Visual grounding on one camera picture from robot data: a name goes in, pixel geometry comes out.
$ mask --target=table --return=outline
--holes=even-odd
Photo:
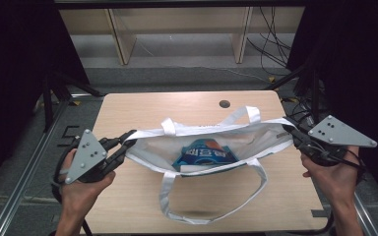
[[[220,101],[230,102],[221,108]],[[240,106],[257,106],[262,120],[284,116],[274,91],[193,91],[116,93],[105,97],[94,125],[98,138],[118,137],[131,129],[154,129],[170,117],[187,125],[217,124]],[[266,188],[240,211],[209,225],[189,225],[166,218],[159,209],[161,173],[126,159],[116,178],[87,216],[94,233],[208,233],[307,230],[327,218],[310,179],[302,177],[299,152],[289,147],[261,160],[269,176]],[[188,216],[218,215],[238,206],[260,184],[249,167],[203,177],[178,178],[170,206]]]

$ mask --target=white tote bag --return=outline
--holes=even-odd
[[[245,115],[248,115],[248,124],[236,124]],[[292,144],[291,135],[282,124],[293,126],[284,118],[262,121],[259,109],[251,106],[240,107],[214,126],[185,126],[167,118],[161,123],[160,129],[137,131],[130,136],[127,140],[138,141],[127,150],[126,156],[153,171],[163,173],[159,204],[166,217],[189,224],[209,224],[244,207],[266,186],[268,178],[259,159]],[[221,146],[229,147],[238,161],[200,171],[177,171],[172,165],[181,154],[182,148],[200,139],[214,139]],[[245,164],[256,170],[261,178],[261,185],[241,206],[210,219],[185,217],[169,208],[168,195],[176,176],[214,174]]]

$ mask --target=gray carpet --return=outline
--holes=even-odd
[[[274,73],[285,74],[287,70],[274,69]],[[151,69],[87,69],[91,84],[103,92],[159,92],[191,90],[246,90],[263,89],[268,74],[258,68],[239,68],[226,70],[208,68],[151,68]],[[281,97],[292,97],[295,81],[281,87]],[[72,93],[83,93],[77,88],[70,88]],[[71,103],[63,112],[54,133],[46,147],[43,159],[39,162],[33,178],[25,189],[6,235],[47,235],[55,229],[60,212],[60,205],[52,199],[49,188],[49,176],[55,167],[63,146],[70,144],[72,136],[82,135],[86,128],[92,128],[102,100],[95,97],[78,98],[79,104]],[[298,110],[295,102],[283,102],[287,114]],[[6,200],[13,192],[18,180],[28,165],[44,128],[44,111],[39,106],[31,118],[29,127],[20,137],[17,148],[11,158],[0,169],[0,212]],[[378,229],[378,186],[367,175],[367,181],[361,183],[357,192],[369,210]],[[329,209],[327,201],[321,201]],[[267,232],[266,235],[288,235],[283,232]]]

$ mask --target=hand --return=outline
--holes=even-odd
[[[358,155],[358,147],[348,147],[348,150]],[[303,177],[313,177],[330,202],[337,235],[363,235],[354,206],[357,169],[342,163],[331,167],[320,166],[305,154],[300,158],[302,165],[308,170],[303,173]],[[345,160],[359,164],[350,152],[346,153]]]
[[[62,169],[70,168],[75,152],[73,149],[67,154]],[[69,185],[62,185],[62,213],[56,235],[79,235],[85,216],[94,206],[97,196],[112,184],[114,178],[115,172],[111,171],[99,182],[75,181]]]

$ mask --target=floor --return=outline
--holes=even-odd
[[[291,45],[294,34],[281,34],[278,37],[283,43]],[[219,75],[223,78],[242,77],[267,85],[269,78],[280,78],[288,73],[288,70],[284,69],[280,63],[261,56],[250,43],[246,44],[242,64],[234,63],[229,35],[226,34],[139,35],[131,60],[126,66],[119,65],[111,35],[74,35],[72,38],[90,76],[98,69],[123,69],[133,70],[133,73],[142,73],[156,68],[176,70],[198,68],[216,73],[217,77]],[[259,48],[263,48],[266,42],[260,34],[249,35],[249,39]],[[272,43],[266,42],[266,51],[276,55],[277,59],[286,60],[285,57],[280,56],[279,49]],[[93,78],[93,80],[103,80],[103,78]],[[295,80],[281,88],[280,96],[293,97],[294,83]],[[72,93],[83,92],[72,89]],[[54,129],[52,136],[65,138],[57,141],[54,141],[52,136],[45,136],[42,133],[43,109],[41,103],[37,104],[30,128],[20,138],[20,143],[14,153],[14,156],[23,158],[11,158],[0,169],[0,227],[3,232],[0,235],[46,235],[48,230],[57,224],[59,208],[54,207],[57,203],[49,198],[48,194],[42,192],[48,187],[46,182],[48,173],[37,171],[37,169],[51,169],[54,160],[43,158],[43,153],[56,156],[60,152],[60,148],[57,148],[63,147],[71,140],[71,134],[64,129],[71,126],[71,123],[67,121],[80,116],[83,120],[77,122],[78,126],[91,127],[93,125],[102,100],[86,96],[82,98],[82,102],[84,106],[76,107],[71,103],[60,104],[55,101],[54,107],[59,112],[56,114],[58,117],[56,120],[60,127]],[[294,102],[283,103],[286,113],[295,109],[296,105],[297,103]],[[43,142],[50,142],[51,146],[57,148],[47,148]],[[378,186],[370,174],[366,176],[366,181],[358,186],[356,199],[357,203],[361,203],[357,208],[366,235],[378,235]],[[10,201],[20,204],[13,207],[9,205]],[[321,196],[321,201],[325,208],[329,208],[323,196]],[[42,215],[44,211],[52,217],[44,217]],[[289,234],[266,232],[266,235]]]

